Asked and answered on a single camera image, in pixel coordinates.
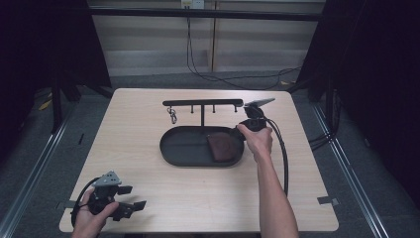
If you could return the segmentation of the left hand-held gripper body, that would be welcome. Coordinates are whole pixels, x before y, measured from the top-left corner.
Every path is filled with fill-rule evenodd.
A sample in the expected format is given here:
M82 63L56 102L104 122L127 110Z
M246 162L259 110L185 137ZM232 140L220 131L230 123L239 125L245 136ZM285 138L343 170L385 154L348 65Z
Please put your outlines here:
M108 204L114 202L114 196L119 191L121 183L122 181L114 171L110 171L100 178L97 178L92 184L94 190L87 202L89 211L92 214L97 215L101 213Z

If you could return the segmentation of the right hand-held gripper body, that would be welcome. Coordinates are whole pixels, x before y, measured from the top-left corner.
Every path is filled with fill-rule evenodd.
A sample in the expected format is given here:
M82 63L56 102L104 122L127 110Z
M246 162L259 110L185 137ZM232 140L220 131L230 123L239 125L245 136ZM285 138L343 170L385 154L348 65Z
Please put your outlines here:
M246 103L244 105L244 109L248 119L243 121L242 124L253 132L257 132L265 128L267 119L262 111L262 106L272 101L273 98L268 98Z

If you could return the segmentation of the brown zip pouch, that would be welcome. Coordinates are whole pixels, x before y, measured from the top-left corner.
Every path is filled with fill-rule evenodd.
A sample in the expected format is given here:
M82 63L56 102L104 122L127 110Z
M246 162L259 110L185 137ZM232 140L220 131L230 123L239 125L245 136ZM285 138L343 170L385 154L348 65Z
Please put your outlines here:
M210 134L207 136L207 142L215 162L233 161L237 156L234 140L227 133L217 132Z

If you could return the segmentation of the black hook rack with tray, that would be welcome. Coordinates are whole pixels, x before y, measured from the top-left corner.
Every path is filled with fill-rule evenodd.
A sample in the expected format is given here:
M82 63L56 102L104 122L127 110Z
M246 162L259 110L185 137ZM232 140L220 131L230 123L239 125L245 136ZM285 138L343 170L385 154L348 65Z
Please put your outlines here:
M188 106L191 112L199 107L200 124L176 126L167 130L161 137L159 149L162 157L171 165L176 167L196 168L226 168L236 164L243 155L244 142L231 134L231 128L226 126L208 126L205 124L205 113L211 106L212 112L216 112L219 105L230 105L234 111L242 107L242 99L184 99L166 100L162 103L166 109L170 106L173 109L177 106ZM234 140L237 148L237 156L233 161L218 163L213 160L207 136L213 133L227 133Z

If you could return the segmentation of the silver carabiner keyring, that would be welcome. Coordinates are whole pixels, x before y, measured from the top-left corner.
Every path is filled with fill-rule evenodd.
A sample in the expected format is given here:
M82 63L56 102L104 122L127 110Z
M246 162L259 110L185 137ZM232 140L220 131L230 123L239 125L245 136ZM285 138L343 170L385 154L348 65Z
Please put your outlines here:
M171 123L173 125L176 124L176 122L177 122L176 111L172 107L170 107L170 106L167 108L166 111L169 114Z

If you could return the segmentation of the person's left hand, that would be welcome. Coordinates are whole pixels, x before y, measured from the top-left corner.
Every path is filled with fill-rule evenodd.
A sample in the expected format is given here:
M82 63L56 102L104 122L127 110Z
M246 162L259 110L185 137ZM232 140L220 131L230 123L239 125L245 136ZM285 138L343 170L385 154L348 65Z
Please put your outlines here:
M89 189L83 195L82 207L76 215L71 238L96 238L105 226L107 218L119 207L119 203L114 201L109 203L100 213L92 214L86 205L92 192L93 190Z

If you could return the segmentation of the person's right hand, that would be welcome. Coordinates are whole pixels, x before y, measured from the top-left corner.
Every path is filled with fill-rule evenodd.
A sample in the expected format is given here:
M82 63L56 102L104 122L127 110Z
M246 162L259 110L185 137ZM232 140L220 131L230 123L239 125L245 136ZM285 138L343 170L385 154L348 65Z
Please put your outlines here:
M239 124L237 129L245 136L248 147L258 164L271 159L272 130L270 128L263 128L254 132L245 125Z

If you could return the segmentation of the grey tape strip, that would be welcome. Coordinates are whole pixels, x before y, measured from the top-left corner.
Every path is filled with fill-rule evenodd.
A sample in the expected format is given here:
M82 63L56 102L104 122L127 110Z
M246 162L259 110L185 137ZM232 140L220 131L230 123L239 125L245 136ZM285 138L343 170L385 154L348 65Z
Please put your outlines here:
M75 201L73 201L73 200L68 200L68 201L62 201L62 202L59 202L59 203L55 206L55 208L56 208L57 210L66 210L66 209L68 209L68 208L72 209L75 205L76 205L76 202L75 202Z
M337 198L330 196L321 196L318 197L317 200L320 205L331 204L332 206L336 206L339 204L339 200Z

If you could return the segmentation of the black stand leg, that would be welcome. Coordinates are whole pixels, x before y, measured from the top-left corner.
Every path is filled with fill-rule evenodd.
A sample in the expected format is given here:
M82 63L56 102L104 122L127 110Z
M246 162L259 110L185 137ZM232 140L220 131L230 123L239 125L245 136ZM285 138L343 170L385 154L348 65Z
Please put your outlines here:
M62 123L60 86L59 86L59 80L57 77L54 77L52 79L52 112L53 112L52 133L54 134Z

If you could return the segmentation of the black curtain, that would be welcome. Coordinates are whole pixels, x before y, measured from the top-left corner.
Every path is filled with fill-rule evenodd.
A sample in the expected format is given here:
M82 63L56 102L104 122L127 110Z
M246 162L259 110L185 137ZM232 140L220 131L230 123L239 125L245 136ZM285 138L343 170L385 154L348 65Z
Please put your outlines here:
M338 90L420 209L420 0L326 0L297 81Z
M15 147L36 91L111 85L87 0L0 0L0 162Z

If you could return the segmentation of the metal floor rail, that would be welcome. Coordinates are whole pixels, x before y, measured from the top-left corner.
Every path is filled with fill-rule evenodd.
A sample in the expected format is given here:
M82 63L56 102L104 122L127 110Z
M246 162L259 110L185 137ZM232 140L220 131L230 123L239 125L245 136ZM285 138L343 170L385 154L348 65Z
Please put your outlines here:
M38 186L42 175L44 174L53 153L61 141L61 138L66 130L70 115L67 115L63 121L58 125L54 133L52 133L47 141L47 144L38 157L35 167L31 170L23 187L20 189L17 198L12 203L11 208L6 213L4 219L0 223L0 238L12 238L16 227L21 220L34 192Z
M332 136L332 132L327 126L326 115L321 106L318 103L315 103L312 108L324 135L328 139L329 147L331 148L341 171L349 184L352 194L354 195L374 238L390 238L382 219L371 203L341 143L336 137Z

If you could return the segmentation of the black horizontal frame bar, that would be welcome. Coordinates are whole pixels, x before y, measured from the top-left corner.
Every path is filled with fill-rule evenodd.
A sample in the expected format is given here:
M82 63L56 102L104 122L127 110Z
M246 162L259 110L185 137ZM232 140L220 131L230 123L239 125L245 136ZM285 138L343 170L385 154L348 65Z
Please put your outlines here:
M88 12L91 15L102 16L185 17L303 22L318 22L323 18L321 14L189 9L136 9L92 7L88 9Z

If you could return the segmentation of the white wall outlet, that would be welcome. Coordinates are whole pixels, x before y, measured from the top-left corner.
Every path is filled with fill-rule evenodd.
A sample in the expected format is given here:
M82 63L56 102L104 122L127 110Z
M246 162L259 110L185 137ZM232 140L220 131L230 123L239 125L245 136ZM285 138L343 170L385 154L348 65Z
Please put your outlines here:
M180 4L182 9L203 10L205 8L204 0L181 0Z

